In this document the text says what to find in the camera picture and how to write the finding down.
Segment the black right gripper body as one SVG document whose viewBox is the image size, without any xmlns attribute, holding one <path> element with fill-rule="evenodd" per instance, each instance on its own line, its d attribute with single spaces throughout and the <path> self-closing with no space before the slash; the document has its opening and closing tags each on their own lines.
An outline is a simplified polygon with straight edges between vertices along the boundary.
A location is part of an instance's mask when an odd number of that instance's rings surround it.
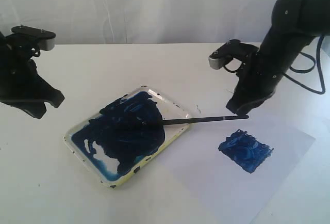
<svg viewBox="0 0 330 224">
<path fill-rule="evenodd" d="M 244 89 L 251 97 L 274 95 L 275 88 L 285 72 L 285 56 L 276 52 L 256 52 L 237 74 L 236 89 Z"/>
</svg>

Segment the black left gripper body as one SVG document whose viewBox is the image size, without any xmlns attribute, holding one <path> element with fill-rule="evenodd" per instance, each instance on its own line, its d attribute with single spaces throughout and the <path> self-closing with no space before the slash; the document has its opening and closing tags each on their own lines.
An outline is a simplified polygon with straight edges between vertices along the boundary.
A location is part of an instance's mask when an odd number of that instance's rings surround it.
<svg viewBox="0 0 330 224">
<path fill-rule="evenodd" d="M 1 34 L 1 103 L 44 102 L 33 58 L 12 47 L 11 34 Z"/>
</svg>

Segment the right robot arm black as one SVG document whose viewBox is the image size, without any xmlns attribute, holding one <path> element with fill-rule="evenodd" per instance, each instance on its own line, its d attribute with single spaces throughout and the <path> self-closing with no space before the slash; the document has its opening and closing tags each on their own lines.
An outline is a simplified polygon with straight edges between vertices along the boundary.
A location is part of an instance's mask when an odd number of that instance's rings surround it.
<svg viewBox="0 0 330 224">
<path fill-rule="evenodd" d="M 329 0 L 277 0 L 272 24 L 259 50 L 242 70 L 226 108 L 246 115 L 275 93 L 302 49 L 329 35 Z"/>
</svg>

